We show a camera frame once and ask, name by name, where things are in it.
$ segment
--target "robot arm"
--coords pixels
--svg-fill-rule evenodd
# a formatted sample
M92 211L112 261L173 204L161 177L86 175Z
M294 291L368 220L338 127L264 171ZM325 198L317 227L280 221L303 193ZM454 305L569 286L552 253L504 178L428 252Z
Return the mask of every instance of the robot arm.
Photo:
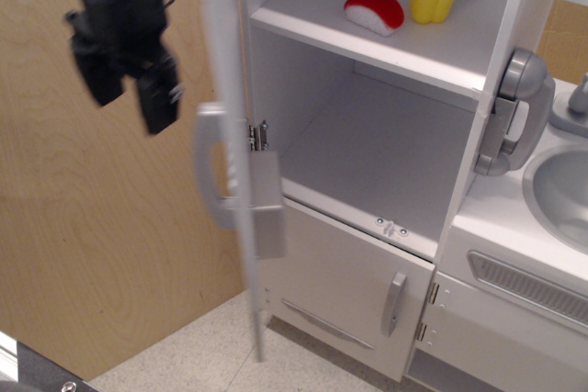
M71 49L90 93L104 106L122 93L122 77L136 80L147 129L157 134L177 119L182 86L174 57L161 43L167 27L164 0L82 0L69 12Z

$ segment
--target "tile floor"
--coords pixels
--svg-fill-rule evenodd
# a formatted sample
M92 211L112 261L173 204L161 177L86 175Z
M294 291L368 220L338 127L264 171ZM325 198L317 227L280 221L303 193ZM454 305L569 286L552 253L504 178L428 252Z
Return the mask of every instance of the tile floor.
M229 300L96 378L102 392L429 392L401 384L282 320L264 316L266 361L257 363L247 295Z

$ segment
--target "gray telephone handset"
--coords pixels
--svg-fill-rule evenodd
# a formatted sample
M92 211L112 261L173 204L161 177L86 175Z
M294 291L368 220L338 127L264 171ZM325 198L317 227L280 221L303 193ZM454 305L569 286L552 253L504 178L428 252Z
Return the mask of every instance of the gray telephone handset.
M475 172L499 176L523 167L547 125L554 95L555 81L543 60L530 50L516 49L494 101ZM529 105L525 128L519 140L507 140L520 102Z

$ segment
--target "faucet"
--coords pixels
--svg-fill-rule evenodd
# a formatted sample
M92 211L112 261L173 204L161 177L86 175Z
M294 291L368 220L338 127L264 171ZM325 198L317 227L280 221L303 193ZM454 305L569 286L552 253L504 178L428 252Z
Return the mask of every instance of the faucet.
M588 138L588 73L573 92L564 92L555 97L549 124Z

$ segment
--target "gray sink basin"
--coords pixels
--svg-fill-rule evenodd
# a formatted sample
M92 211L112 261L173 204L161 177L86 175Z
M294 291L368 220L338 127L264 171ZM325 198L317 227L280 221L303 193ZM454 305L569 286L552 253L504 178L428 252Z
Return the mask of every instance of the gray sink basin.
M588 253L588 147L557 147L539 154L525 169L523 194L547 231Z

